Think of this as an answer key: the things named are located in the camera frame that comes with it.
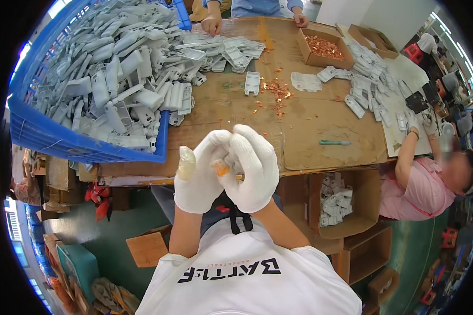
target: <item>blue shirt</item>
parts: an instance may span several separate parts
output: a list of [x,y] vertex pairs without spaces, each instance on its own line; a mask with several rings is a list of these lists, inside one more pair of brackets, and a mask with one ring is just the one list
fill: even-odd
[[[221,0],[203,0],[203,7],[207,7],[207,2]],[[303,9],[301,0],[287,0],[287,8],[292,11],[293,7]],[[233,0],[232,18],[239,17],[285,17],[280,12],[280,4],[277,0]]]

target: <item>clear tape on thumb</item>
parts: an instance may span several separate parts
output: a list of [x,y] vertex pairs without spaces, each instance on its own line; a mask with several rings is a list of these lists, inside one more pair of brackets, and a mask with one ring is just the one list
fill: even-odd
[[219,177],[224,176],[226,173],[229,172],[229,165],[220,159],[217,159],[213,161],[212,163],[210,163],[210,166]]
[[190,180],[196,169],[196,156],[193,150],[186,146],[178,148],[180,159],[176,175],[180,180]]

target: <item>teal pen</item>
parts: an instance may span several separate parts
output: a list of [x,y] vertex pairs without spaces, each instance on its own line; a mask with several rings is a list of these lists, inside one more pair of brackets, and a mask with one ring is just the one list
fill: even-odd
[[349,146],[351,145],[350,141],[331,141],[331,140],[321,140],[319,144],[325,146]]

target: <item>teal plastic bin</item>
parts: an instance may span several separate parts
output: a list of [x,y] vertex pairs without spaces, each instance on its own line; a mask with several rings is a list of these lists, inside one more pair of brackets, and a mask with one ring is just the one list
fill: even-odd
[[61,267],[68,279],[74,279],[91,305],[95,296],[91,292],[91,284],[100,278],[96,257],[84,246],[56,245]]

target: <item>person in blue shirt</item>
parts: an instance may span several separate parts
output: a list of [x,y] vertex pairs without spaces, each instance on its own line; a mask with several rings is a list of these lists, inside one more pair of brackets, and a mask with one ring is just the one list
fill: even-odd
[[[221,32],[222,18],[219,7],[221,0],[203,0],[203,7],[208,9],[207,17],[202,21],[202,29],[215,36]],[[301,0],[287,0],[287,8],[294,13],[293,19],[297,27],[307,27],[310,23],[308,17],[303,15]],[[278,0],[233,0],[232,18],[239,17],[279,17],[285,16],[280,12]]]

